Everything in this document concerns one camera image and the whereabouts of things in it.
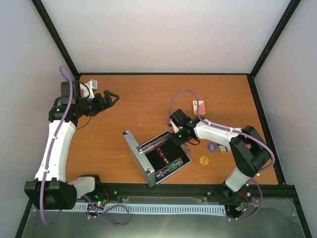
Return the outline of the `red playing card box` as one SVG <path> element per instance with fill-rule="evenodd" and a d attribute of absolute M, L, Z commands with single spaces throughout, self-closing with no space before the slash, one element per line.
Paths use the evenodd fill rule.
<path fill-rule="evenodd" d="M 193 114 L 205 116 L 206 115 L 206 108 L 204 101 L 193 101 Z"/>

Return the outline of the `yellow round dealer button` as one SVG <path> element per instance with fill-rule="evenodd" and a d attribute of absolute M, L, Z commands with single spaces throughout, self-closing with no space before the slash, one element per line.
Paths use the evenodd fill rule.
<path fill-rule="evenodd" d="M 209 158 L 207 156 L 201 156 L 199 158 L 199 162 L 200 162 L 201 165 L 206 166 L 206 165 L 209 164 L 210 160 L 209 160 Z"/>

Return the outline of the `aluminium poker case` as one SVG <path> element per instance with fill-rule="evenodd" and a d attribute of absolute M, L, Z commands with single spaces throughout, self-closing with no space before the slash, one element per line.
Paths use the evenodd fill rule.
<path fill-rule="evenodd" d="M 167 179 L 168 177 L 172 176 L 173 174 L 180 171 L 185 166 L 189 165 L 192 162 L 192 159 L 188 155 L 188 152 L 190 151 L 190 148 L 187 147 L 184 149 L 182 146 L 176 146 L 173 141 L 170 138 L 170 131 L 165 131 L 158 136 L 150 139 L 149 141 L 143 143 L 140 145 L 135 137 L 133 136 L 132 132 L 127 130 L 123 132 L 123 137 L 126 141 L 127 148 L 129 150 L 129 153 L 131 154 L 132 158 L 134 159 L 136 165 L 140 169 L 141 173 L 143 174 L 144 178 L 147 181 L 147 184 L 149 186 L 155 186 Z M 166 142 L 160 146 L 163 153 L 171 163 L 177 158 L 181 158 L 184 162 L 183 166 L 181 166 L 179 169 L 171 173 L 170 175 L 164 177 L 163 179 L 157 181 L 156 180 L 156 171 L 166 166 L 159 156 L 157 152 L 157 148 L 147 154 L 144 154 L 142 152 L 141 147 L 160 138 L 164 137 L 166 139 Z"/>

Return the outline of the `blue gold playing card box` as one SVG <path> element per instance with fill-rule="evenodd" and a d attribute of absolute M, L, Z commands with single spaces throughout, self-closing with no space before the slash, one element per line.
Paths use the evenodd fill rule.
<path fill-rule="evenodd" d="M 221 144 L 217 144 L 217 148 L 218 148 L 220 153 L 226 153 L 229 151 L 229 149 L 226 146 L 221 145 Z"/>

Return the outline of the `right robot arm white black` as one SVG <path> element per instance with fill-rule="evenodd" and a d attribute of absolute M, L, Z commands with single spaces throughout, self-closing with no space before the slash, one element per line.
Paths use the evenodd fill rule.
<path fill-rule="evenodd" d="M 175 145 L 203 139 L 226 146 L 232 152 L 236 167 L 221 188 L 227 201 L 233 201 L 244 185 L 275 162 L 273 152 L 252 126 L 232 128 L 200 117 L 176 115 L 169 117 L 169 123 L 174 130 L 171 138 Z"/>

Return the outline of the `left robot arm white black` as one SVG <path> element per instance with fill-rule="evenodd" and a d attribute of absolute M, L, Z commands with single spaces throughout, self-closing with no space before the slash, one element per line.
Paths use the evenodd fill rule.
<path fill-rule="evenodd" d="M 95 93 L 97 87 L 95 80 L 61 83 L 61 96 L 49 111 L 49 136 L 41 165 L 34 180 L 24 186 L 26 195 L 39 210 L 69 210 L 85 194 L 94 200 L 103 194 L 98 175 L 66 181 L 66 161 L 78 120 L 82 116 L 95 117 L 119 100 L 118 95 L 108 90 Z"/>

